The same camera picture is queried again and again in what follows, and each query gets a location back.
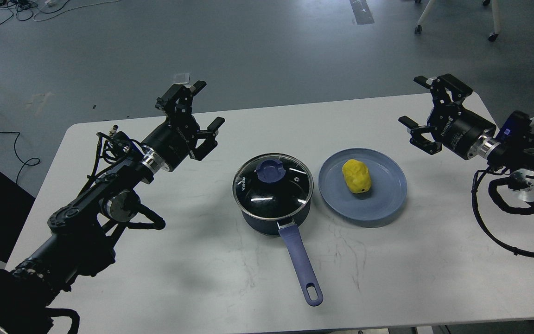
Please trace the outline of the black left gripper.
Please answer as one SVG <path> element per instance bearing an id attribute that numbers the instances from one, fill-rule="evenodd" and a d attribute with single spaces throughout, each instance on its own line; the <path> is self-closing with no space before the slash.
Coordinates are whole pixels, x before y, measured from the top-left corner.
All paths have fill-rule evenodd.
<path id="1" fill-rule="evenodd" d="M 218 146 L 216 138 L 225 119 L 216 117 L 201 130 L 192 114 L 193 99 L 206 85 L 201 80 L 191 86 L 173 84 L 157 97 L 155 108 L 163 111 L 166 119 L 142 143 L 163 160 L 162 169 L 172 172 L 187 157 L 202 161 Z"/>

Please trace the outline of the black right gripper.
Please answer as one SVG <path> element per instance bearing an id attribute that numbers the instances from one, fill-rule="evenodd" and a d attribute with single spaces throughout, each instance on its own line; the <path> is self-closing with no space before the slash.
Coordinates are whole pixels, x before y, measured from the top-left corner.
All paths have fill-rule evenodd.
<path id="1" fill-rule="evenodd" d="M 492 137 L 496 133 L 496 125 L 461 105 L 472 95 L 473 89 L 454 75 L 417 76 L 413 82 L 430 91 L 434 108 L 426 126 L 408 116 L 398 118 L 409 131 L 411 145 L 429 155 L 438 154 L 443 146 L 460 158 L 470 160 L 477 155 L 481 137 Z M 427 133 L 431 133 L 435 141 L 423 136 Z"/>

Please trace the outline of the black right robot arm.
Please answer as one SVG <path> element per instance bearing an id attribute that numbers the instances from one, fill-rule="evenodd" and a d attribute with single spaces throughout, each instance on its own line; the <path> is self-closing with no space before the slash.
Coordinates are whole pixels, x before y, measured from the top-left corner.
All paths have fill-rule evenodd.
<path id="1" fill-rule="evenodd" d="M 534 119 L 516 110 L 498 128 L 463 106 L 473 89 L 452 74 L 417 76 L 413 80 L 428 89 L 433 108 L 423 125 L 408 116 L 399 118 L 411 136 L 410 144 L 430 155 L 447 148 L 465 161 L 477 156 L 485 159 L 487 167 L 476 171 L 472 180 L 473 216 L 498 246 L 513 255 L 534 258 L 534 252 L 509 245 L 490 232 L 477 198 L 483 178 L 494 175 L 496 179 L 488 184 L 488 195 L 501 211 L 521 216 L 534 214 Z"/>

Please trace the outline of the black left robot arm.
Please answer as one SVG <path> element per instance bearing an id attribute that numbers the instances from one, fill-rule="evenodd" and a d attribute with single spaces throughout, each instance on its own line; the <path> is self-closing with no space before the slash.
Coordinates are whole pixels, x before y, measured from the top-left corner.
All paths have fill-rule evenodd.
<path id="1" fill-rule="evenodd" d="M 47 220 L 51 236 L 13 270 L 0 269 L 0 334 L 46 334 L 57 317 L 70 319 L 68 333 L 78 333 L 80 315 L 52 308 L 54 299 L 70 292 L 78 276 L 94 277 L 115 263 L 114 248 L 125 230 L 166 226 L 142 204 L 136 186 L 153 182 L 161 169 L 174 171 L 187 157 L 201 161 L 216 148 L 224 118 L 201 129 L 192 113 L 193 99 L 205 87 L 201 80 L 173 84 L 155 102 L 165 120 L 142 141 L 117 125 L 97 133 L 92 173 L 77 197 Z"/>

